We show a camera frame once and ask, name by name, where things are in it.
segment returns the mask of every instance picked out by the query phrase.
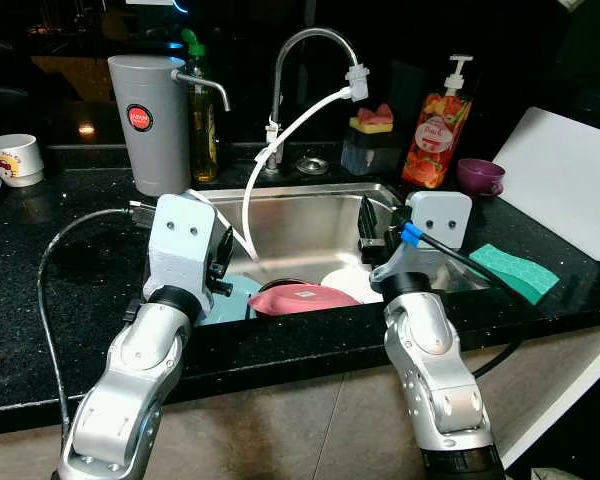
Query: green sponge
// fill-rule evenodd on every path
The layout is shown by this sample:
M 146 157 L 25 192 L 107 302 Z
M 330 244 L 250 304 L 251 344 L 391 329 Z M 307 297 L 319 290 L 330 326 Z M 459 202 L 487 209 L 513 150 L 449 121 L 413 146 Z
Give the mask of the green sponge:
M 537 263 L 504 253 L 490 243 L 480 247 L 469 258 L 491 270 L 533 305 L 560 280 Z

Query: white mug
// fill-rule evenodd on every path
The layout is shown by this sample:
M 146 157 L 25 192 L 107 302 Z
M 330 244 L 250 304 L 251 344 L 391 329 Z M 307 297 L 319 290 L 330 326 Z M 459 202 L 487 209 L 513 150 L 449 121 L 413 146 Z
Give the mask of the white mug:
M 44 178 L 36 137 L 24 133 L 0 135 L 0 178 L 10 187 L 26 187 Z

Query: white hose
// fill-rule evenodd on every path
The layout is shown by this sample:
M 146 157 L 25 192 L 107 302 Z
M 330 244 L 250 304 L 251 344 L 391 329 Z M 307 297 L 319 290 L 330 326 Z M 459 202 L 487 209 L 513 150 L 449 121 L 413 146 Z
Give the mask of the white hose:
M 187 193 L 192 197 L 197 198 L 201 202 L 212 205 L 211 200 L 209 200 L 207 197 L 202 195 L 200 192 L 194 190 L 193 188 L 189 188 L 187 190 Z M 222 212 L 220 212 L 220 210 L 216 208 L 216 212 L 218 214 L 218 220 L 220 220 L 220 223 L 222 223 L 222 225 L 224 225 L 225 228 L 233 228 L 232 225 L 229 223 L 229 220 L 227 220 L 227 217 L 225 217 L 222 214 Z M 247 254 L 251 257 L 253 261 L 257 261 L 258 255 L 256 254 L 255 250 L 249 249 L 249 245 L 247 244 L 247 242 L 245 242 L 244 238 L 242 238 L 242 235 L 240 235 L 240 233 L 238 233 L 238 231 L 235 228 L 233 228 L 233 238 L 235 238 L 238 241 L 238 243 L 242 246 L 242 248 L 244 248 L 244 251 L 247 252 Z
M 256 178 L 258 178 L 258 175 L 266 163 L 267 158 L 269 158 L 273 152 L 275 152 L 275 150 L 287 139 L 287 137 L 289 137 L 289 135 L 291 135 L 300 125 L 306 122 L 307 119 L 309 119 L 309 117 L 311 117 L 314 113 L 329 105 L 331 102 L 335 102 L 341 98 L 351 98 L 351 87 L 344 87 L 338 92 L 332 93 L 313 105 L 306 112 L 300 115 L 295 122 L 289 125 L 289 127 L 286 128 L 278 138 L 276 138 L 273 142 L 262 149 L 258 155 L 256 155 L 256 166 L 253 169 L 253 172 L 251 172 L 251 176 L 247 182 L 247 187 L 244 191 L 244 198 L 242 200 L 242 231 L 244 240 L 246 241 L 246 245 L 243 246 L 254 261 L 258 261 L 259 257 L 258 253 L 256 252 L 256 247 L 253 245 L 251 230 L 249 229 L 249 202 L 251 200 L 251 191 L 256 183 Z

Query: black cable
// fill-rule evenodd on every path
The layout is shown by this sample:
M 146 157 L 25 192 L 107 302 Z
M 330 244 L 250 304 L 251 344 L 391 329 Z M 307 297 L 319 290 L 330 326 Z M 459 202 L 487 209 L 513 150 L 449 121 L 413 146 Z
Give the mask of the black cable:
M 71 427 L 71 419 L 69 418 L 69 400 L 67 399 L 67 393 L 64 389 L 64 382 L 62 380 L 62 375 L 60 373 L 60 365 L 58 363 L 58 354 L 56 353 L 55 347 L 55 337 L 53 335 L 53 330 L 49 325 L 49 320 L 47 318 L 47 307 L 46 307 L 46 298 L 44 293 L 44 273 L 49 263 L 49 258 L 53 253 L 55 247 L 60 243 L 60 241 L 76 226 L 84 223 L 88 220 L 92 220 L 94 218 L 102 217 L 104 215 L 111 214 L 123 214 L 128 215 L 131 213 L 131 210 L 128 208 L 109 208 L 106 210 L 99 210 L 97 212 L 89 213 L 80 218 L 77 218 L 69 225 L 64 227 L 60 232 L 53 237 L 53 240 L 49 242 L 47 248 L 42 254 L 42 258 L 40 260 L 40 265 L 38 266 L 38 275 L 36 281 L 36 291 L 38 297 L 38 310 L 40 312 L 40 319 L 42 320 L 42 327 L 44 328 L 45 339 L 47 341 L 47 347 L 49 348 L 49 355 L 51 356 L 51 363 L 53 365 L 53 373 L 56 377 L 56 384 L 58 387 L 58 401 L 60 402 L 60 414 L 62 416 L 62 441 L 60 444 L 61 449 L 64 448 L 64 445 L 69 437 L 69 430 Z
M 472 260 L 469 257 L 465 257 L 464 255 L 456 252 L 455 250 L 452 250 L 451 248 L 447 247 L 444 243 L 439 242 L 435 238 L 427 235 L 426 233 L 422 233 L 422 235 L 420 236 L 420 239 L 422 241 L 424 241 L 425 243 L 428 243 L 429 245 L 431 245 L 432 247 L 434 247 L 436 250 L 439 250 L 442 253 L 445 253 L 445 254 L 449 255 L 450 257 L 458 260 L 459 262 L 462 262 L 463 264 L 465 264 L 469 268 L 472 268 L 476 272 L 480 273 L 487 280 L 489 280 L 491 283 L 493 283 L 493 284 L 499 286 L 500 288 L 502 288 L 512 298 L 514 298 L 515 300 L 523 303 L 525 305 L 525 307 L 533 306 L 531 304 L 531 302 L 529 302 L 529 300 L 527 300 L 526 297 L 524 297 L 523 295 L 521 295 L 517 290 L 515 290 L 512 287 L 510 287 L 504 280 L 502 280 L 500 277 L 498 277 L 495 273 L 493 273 L 488 268 L 480 265 L 475 260 Z M 500 365 L 507 358 L 509 358 L 511 356 L 511 354 L 516 351 L 516 349 L 520 346 L 521 343 L 522 342 L 519 341 L 519 340 L 516 340 L 515 342 L 511 342 L 498 355 L 496 355 L 491 360 L 489 360 L 487 363 L 485 363 L 480 368 L 478 368 L 477 370 L 475 370 L 475 371 L 473 371 L 471 373 L 473 374 L 474 377 L 480 378 L 481 376 L 483 376 L 487 372 L 490 372 L 495 367 L 497 367 L 498 365 Z

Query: white cutting board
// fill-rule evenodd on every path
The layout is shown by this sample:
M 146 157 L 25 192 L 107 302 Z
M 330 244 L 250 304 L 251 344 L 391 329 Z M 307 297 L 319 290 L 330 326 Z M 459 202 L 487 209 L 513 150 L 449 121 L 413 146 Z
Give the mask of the white cutting board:
M 600 130 L 531 107 L 494 163 L 502 199 L 600 260 Z

